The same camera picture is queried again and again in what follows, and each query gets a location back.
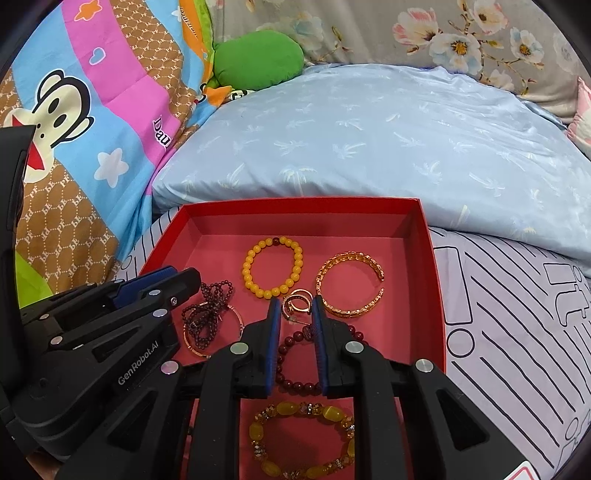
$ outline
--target red bead bracelet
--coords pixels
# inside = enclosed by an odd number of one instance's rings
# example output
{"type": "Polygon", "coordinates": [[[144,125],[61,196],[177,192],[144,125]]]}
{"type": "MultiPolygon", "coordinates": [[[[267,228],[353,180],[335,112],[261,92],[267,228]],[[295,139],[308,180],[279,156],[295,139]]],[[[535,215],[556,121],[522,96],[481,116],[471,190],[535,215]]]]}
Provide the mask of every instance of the red bead bracelet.
{"type": "MultiPolygon", "coordinates": [[[[358,342],[361,342],[364,345],[368,345],[367,341],[363,339],[363,333],[357,332],[353,325],[348,325],[349,331],[353,338],[358,342]]],[[[296,394],[300,395],[320,395],[322,393],[322,388],[320,383],[317,382],[316,384],[313,383],[302,383],[302,382],[292,382],[285,378],[281,372],[283,371],[283,362],[285,361],[285,356],[290,351],[291,347],[293,347],[296,343],[301,342],[302,340],[307,340],[311,342],[312,338],[312,328],[307,325],[302,330],[298,330],[294,332],[293,336],[285,337],[283,340],[283,344],[279,346],[279,355],[277,355],[277,373],[275,374],[275,381],[278,385],[282,385],[286,390],[291,391],[296,394]]]]}

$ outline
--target cartoon blanket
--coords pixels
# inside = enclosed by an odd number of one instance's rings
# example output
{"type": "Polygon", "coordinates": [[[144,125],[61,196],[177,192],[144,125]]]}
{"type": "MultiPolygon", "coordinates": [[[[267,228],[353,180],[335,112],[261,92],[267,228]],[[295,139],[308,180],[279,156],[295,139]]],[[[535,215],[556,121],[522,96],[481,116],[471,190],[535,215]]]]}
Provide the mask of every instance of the cartoon blanket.
{"type": "Polygon", "coordinates": [[[64,0],[0,84],[36,125],[17,233],[21,305],[109,277],[151,224],[151,180],[222,103],[204,0],[64,0]]]}

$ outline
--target pink pillow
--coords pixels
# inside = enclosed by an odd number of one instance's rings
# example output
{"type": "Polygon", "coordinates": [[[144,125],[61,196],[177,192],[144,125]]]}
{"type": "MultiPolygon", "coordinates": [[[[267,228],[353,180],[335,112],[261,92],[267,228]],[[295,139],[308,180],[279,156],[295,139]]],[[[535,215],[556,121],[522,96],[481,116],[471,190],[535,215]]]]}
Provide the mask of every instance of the pink pillow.
{"type": "Polygon", "coordinates": [[[591,158],[591,89],[579,77],[579,99],[573,123],[566,131],[577,148],[591,158]]]}

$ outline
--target yellow bead bracelet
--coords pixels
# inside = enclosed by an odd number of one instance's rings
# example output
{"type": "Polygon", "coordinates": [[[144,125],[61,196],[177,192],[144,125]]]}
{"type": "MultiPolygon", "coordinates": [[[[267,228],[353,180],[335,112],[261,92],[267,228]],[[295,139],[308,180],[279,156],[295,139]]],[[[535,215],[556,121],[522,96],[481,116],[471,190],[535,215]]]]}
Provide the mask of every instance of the yellow bead bracelet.
{"type": "Polygon", "coordinates": [[[339,407],[323,405],[322,403],[305,403],[299,405],[291,401],[282,401],[275,405],[269,405],[265,410],[255,415],[255,421],[248,429],[248,435],[254,448],[255,458],[261,463],[261,469],[268,476],[287,478],[288,480],[304,478],[320,478],[337,470],[352,465],[355,461],[355,421],[353,417],[345,415],[339,407]],[[338,423],[345,434],[347,442],[347,454],[331,462],[322,465],[314,465],[309,468],[297,468],[295,470],[283,470],[279,465],[267,458],[265,443],[263,442],[263,424],[273,418],[282,416],[289,417],[298,414],[303,417],[324,418],[328,421],[338,423]]]}
{"type": "Polygon", "coordinates": [[[303,252],[298,242],[294,242],[291,238],[284,236],[276,236],[275,238],[267,238],[258,242],[251,250],[246,254],[246,259],[242,264],[242,276],[244,277],[244,286],[253,292],[257,298],[271,300],[272,297],[278,297],[279,295],[286,294],[291,287],[294,286],[300,279],[301,269],[304,266],[303,252]],[[251,265],[255,261],[256,254],[261,253],[261,250],[265,247],[271,247],[272,245],[285,245],[286,247],[292,248],[294,251],[294,266],[291,269],[291,274],[288,279],[279,287],[272,288],[270,290],[263,290],[260,288],[254,280],[251,274],[251,265]]]}

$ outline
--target yellow cat's eye bracelet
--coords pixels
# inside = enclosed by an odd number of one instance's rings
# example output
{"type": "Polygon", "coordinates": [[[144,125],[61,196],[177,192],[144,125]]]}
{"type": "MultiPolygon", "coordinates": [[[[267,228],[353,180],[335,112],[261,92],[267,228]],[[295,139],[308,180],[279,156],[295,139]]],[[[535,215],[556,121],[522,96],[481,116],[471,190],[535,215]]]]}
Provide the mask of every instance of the yellow cat's eye bracelet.
{"type": "Polygon", "coordinates": [[[257,298],[265,298],[266,300],[271,300],[273,297],[278,297],[281,294],[285,294],[289,291],[291,287],[294,286],[300,279],[301,269],[304,266],[304,257],[302,253],[302,249],[298,242],[294,242],[291,238],[287,238],[284,236],[276,236],[275,238],[267,238],[265,240],[261,240],[258,242],[251,250],[248,251],[246,254],[246,259],[242,264],[242,276],[244,277],[244,286],[248,288],[251,292],[253,292],[257,298]],[[265,247],[277,245],[285,245],[286,247],[292,248],[294,251],[294,266],[291,269],[291,274],[288,279],[285,280],[283,284],[279,287],[272,288],[270,290],[263,290],[258,286],[258,284],[254,283],[251,274],[251,265],[255,261],[256,254],[261,253],[261,250],[265,247]]]}

